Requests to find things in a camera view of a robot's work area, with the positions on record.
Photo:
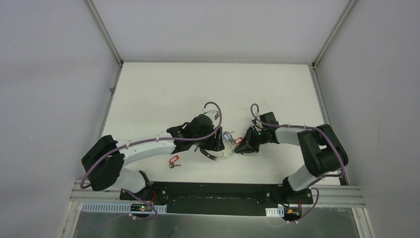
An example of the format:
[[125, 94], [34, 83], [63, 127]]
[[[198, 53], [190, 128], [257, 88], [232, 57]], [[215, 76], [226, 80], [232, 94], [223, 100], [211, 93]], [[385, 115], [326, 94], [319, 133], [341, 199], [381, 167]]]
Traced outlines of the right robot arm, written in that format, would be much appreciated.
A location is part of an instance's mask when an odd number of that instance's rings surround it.
[[273, 199], [283, 203], [296, 203], [307, 195], [310, 186], [330, 172], [343, 170], [348, 164], [348, 155], [332, 127], [322, 124], [317, 127], [280, 125], [273, 112], [253, 120], [257, 125], [246, 131], [242, 142], [235, 148], [236, 154], [257, 153], [267, 143], [291, 144], [300, 147], [304, 164], [286, 177]]

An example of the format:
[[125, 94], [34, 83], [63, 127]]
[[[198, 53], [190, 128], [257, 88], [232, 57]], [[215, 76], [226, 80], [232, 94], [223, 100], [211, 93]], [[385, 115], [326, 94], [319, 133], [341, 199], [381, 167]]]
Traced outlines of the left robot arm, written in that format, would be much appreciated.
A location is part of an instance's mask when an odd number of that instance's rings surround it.
[[151, 187], [144, 172], [135, 172], [126, 166], [139, 160], [160, 156], [178, 155], [193, 146], [220, 151], [221, 115], [216, 111], [203, 113], [179, 126], [159, 134], [135, 140], [116, 140], [111, 135], [101, 137], [82, 158], [85, 169], [82, 189], [102, 191], [115, 186], [132, 192], [138, 200], [150, 197]]

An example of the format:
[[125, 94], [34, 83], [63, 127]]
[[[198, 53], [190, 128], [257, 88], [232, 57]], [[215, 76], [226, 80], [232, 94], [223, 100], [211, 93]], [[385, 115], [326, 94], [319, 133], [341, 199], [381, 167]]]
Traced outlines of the red tag key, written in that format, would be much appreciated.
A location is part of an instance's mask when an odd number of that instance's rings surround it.
[[181, 164], [178, 164], [178, 160], [180, 159], [180, 157], [178, 155], [173, 156], [171, 159], [169, 159], [168, 161], [168, 167], [170, 169], [176, 168], [176, 167], [180, 167]]

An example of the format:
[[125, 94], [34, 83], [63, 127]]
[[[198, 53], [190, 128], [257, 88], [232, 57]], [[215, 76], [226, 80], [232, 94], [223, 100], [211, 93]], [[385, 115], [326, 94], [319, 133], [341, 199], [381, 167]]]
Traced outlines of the metal keyring plate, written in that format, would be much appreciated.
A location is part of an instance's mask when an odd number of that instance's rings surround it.
[[197, 149], [204, 157], [212, 161], [221, 161], [234, 154], [235, 144], [226, 141], [223, 137], [219, 140], [217, 146], [216, 151], [206, 150], [203, 146], [198, 146]]

